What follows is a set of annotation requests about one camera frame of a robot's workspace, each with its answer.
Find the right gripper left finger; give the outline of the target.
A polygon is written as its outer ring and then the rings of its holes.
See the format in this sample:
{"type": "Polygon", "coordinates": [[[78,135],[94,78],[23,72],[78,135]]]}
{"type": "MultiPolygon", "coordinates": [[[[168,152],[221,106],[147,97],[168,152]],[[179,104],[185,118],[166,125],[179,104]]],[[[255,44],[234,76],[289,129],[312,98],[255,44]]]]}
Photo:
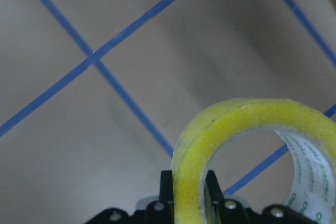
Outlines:
{"type": "Polygon", "coordinates": [[[157,200],[145,209],[145,223],[174,223],[173,178],[171,170],[160,175],[160,190],[157,200]]]}

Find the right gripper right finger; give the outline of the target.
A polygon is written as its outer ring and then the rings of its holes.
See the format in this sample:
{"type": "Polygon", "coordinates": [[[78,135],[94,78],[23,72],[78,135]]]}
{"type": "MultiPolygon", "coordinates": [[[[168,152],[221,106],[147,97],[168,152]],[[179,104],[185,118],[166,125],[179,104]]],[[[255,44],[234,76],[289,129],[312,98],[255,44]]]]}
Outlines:
{"type": "Polygon", "coordinates": [[[204,196],[206,223],[251,223],[241,202],[224,197],[213,170],[207,172],[204,196]]]}

